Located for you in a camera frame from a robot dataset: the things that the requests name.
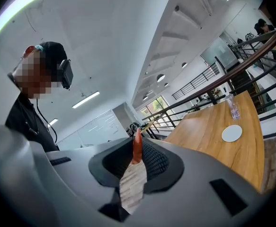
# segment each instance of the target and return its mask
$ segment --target white ceiling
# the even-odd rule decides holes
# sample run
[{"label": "white ceiling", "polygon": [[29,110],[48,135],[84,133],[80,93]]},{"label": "white ceiling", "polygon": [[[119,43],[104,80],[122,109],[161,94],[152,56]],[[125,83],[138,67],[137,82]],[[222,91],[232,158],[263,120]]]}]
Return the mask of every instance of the white ceiling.
[{"label": "white ceiling", "polygon": [[[207,0],[213,13],[219,9],[219,6],[217,6],[218,1]],[[206,9],[201,0],[178,0],[177,5],[179,5],[181,12],[201,27],[210,17],[208,9]],[[140,82],[137,84],[137,93],[132,100],[134,108],[138,108],[144,103],[143,97],[146,93],[153,90],[149,98],[154,97],[165,89],[165,83],[172,82],[181,73],[181,64],[175,64],[174,61],[199,30],[200,28],[188,22],[182,16],[179,16],[179,14],[175,12],[171,14],[156,52],[150,61],[150,66],[141,71],[142,76]],[[166,77],[160,83],[157,83],[156,77],[161,73],[165,74]]]},{"label": "white ceiling", "polygon": [[[136,71],[140,72],[143,66],[139,60],[145,60],[149,49],[143,43],[152,41],[168,2],[36,0],[15,15],[0,32],[0,65],[6,73],[11,72],[29,45],[55,41],[64,46],[74,74],[71,89],[54,88],[54,93],[39,101],[48,121],[59,119],[54,125],[59,133],[103,104],[111,109],[110,101],[116,104],[118,99],[121,104],[126,100],[126,90],[129,86],[135,87],[132,78],[138,80]],[[169,45],[162,46],[166,46],[166,51],[171,50]],[[140,50],[143,56],[136,53],[140,47],[143,47]],[[82,99],[82,93],[89,95],[95,91],[100,95],[72,109]]]}]

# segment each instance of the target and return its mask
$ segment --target person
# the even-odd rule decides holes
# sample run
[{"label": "person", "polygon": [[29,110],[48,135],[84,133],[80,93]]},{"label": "person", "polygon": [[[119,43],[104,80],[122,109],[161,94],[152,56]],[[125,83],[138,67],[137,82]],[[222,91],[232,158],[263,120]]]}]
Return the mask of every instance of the person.
[{"label": "person", "polygon": [[21,92],[5,125],[23,134],[27,140],[40,143],[45,152],[59,148],[29,99],[38,100],[41,94],[49,93],[51,86],[60,80],[57,68],[66,59],[66,52],[60,43],[45,42],[29,46],[19,65],[8,74]]},{"label": "person", "polygon": [[255,24],[255,30],[258,33],[258,35],[263,35],[265,33],[268,33],[270,31],[273,31],[275,27],[272,25],[268,25],[265,20],[260,18],[258,22]]}]

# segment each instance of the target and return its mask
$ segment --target vr headset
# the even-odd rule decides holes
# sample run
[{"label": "vr headset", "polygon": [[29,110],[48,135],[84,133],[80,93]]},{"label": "vr headset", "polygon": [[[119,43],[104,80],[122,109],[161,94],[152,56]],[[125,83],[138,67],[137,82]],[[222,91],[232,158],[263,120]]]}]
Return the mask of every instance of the vr headset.
[{"label": "vr headset", "polygon": [[59,81],[61,82],[63,88],[69,89],[71,87],[71,82],[73,78],[73,73],[71,70],[71,61],[63,60],[58,68],[60,72]]}]

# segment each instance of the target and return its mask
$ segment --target floor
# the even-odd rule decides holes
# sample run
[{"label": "floor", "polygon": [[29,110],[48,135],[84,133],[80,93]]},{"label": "floor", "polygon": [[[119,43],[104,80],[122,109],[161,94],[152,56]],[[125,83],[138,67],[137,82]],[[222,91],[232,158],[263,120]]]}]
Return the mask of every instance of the floor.
[{"label": "floor", "polygon": [[[276,137],[264,140],[264,174],[261,193],[276,186]],[[143,198],[143,186],[147,182],[143,162],[130,164],[120,181],[122,207],[130,214],[136,210]]]}]

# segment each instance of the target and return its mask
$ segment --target black metal railing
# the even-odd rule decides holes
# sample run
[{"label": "black metal railing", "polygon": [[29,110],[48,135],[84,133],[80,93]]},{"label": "black metal railing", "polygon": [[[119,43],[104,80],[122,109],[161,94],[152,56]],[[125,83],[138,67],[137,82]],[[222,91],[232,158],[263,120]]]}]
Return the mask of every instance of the black metal railing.
[{"label": "black metal railing", "polygon": [[214,63],[210,67],[208,67],[206,70],[204,70],[200,75],[192,79],[190,82],[188,82],[184,87],[182,87],[180,90],[175,92],[172,96],[177,100],[180,97],[188,94],[190,91],[195,90],[197,87],[202,85],[203,83],[207,82],[212,77],[218,75],[219,69],[217,65]]},{"label": "black metal railing", "polygon": [[[251,49],[253,50],[254,53],[246,53],[246,51],[249,50],[249,48],[247,48],[249,46],[253,47]],[[273,59],[271,58],[271,53],[276,53],[275,47],[276,47],[276,31],[258,36],[250,41],[246,41],[246,42],[243,42],[241,44],[231,47],[231,50],[236,54],[237,58],[243,59],[243,62],[237,64],[236,66],[234,66],[234,68],[231,69],[231,71],[227,72],[224,76],[220,77],[219,79],[215,80],[210,85],[202,88],[201,90],[195,92],[194,94],[188,96],[187,98],[185,98],[179,102],[176,102],[175,104],[173,104],[163,110],[153,113],[152,115],[145,117],[143,120],[145,120],[147,122],[149,122],[151,120],[156,121],[150,127],[150,130],[152,132],[150,134],[150,136],[155,139],[157,138],[157,136],[153,133],[152,130],[155,130],[156,132],[158,132],[158,134],[161,131],[173,131],[173,129],[175,129],[175,127],[181,121],[181,119],[176,117],[179,114],[186,114],[186,113],[188,114],[188,113],[194,112],[196,110],[200,110],[200,108],[203,106],[219,103],[220,100],[225,97],[225,95],[221,95],[221,96],[214,95],[215,92],[213,90],[215,90],[215,88],[219,87],[220,85],[223,85],[224,83],[230,84],[230,86],[231,86],[230,93],[232,93],[234,95],[239,94],[245,90],[248,90],[252,100],[258,99],[258,98],[262,97],[262,95],[264,95],[265,93],[271,91],[272,89],[275,89],[276,83],[267,87],[266,89],[264,89],[262,91],[256,91],[256,92],[253,92],[253,94],[251,94],[251,92],[250,92],[250,88],[251,87],[255,88],[258,80],[260,80],[261,78],[263,78],[264,76],[266,76],[268,74],[272,74],[272,72],[276,72],[276,57],[274,57]],[[269,67],[263,69],[263,73],[261,73],[260,75],[258,75],[255,78],[249,79],[247,82],[244,82],[242,85],[239,85],[237,87],[234,87],[233,85],[231,85],[231,80],[235,80],[238,77],[238,75],[245,73],[245,70],[248,69],[250,66],[256,65],[256,66],[259,66],[262,68],[263,59],[266,59],[266,58],[271,59],[271,60],[269,60],[271,62],[271,64],[269,65]],[[223,68],[223,65],[221,64],[219,59],[218,58],[216,58],[216,59],[217,59],[217,62]],[[196,77],[193,80],[193,82],[190,82],[193,85],[193,87],[195,87],[195,85],[196,85],[195,83],[198,81],[198,78],[201,78],[202,76],[199,75],[198,77]],[[183,95],[185,95],[185,93],[183,92],[183,89],[188,88],[188,89],[184,90],[186,92],[186,91],[189,91],[191,89],[191,87],[192,86],[189,87],[188,84],[185,85],[181,89]],[[173,111],[176,111],[175,110],[176,107],[183,105],[193,99],[200,98],[200,96],[202,96],[206,93],[208,94],[207,99],[202,100],[199,104],[197,104],[187,110],[181,110],[176,113],[170,113],[169,110],[172,109]],[[274,105],[275,103],[276,103],[276,98],[274,100],[270,100],[269,102],[266,102],[266,103],[262,101],[262,103],[259,104],[256,107],[256,109],[257,110],[267,109],[268,107],[270,107],[271,105]],[[269,119],[269,118],[272,118],[275,116],[276,116],[276,112],[272,113],[271,115],[260,118],[260,121],[266,120],[266,119]],[[162,125],[162,123],[159,122],[159,120],[161,118],[168,119],[168,120],[164,121],[165,125]]]}]

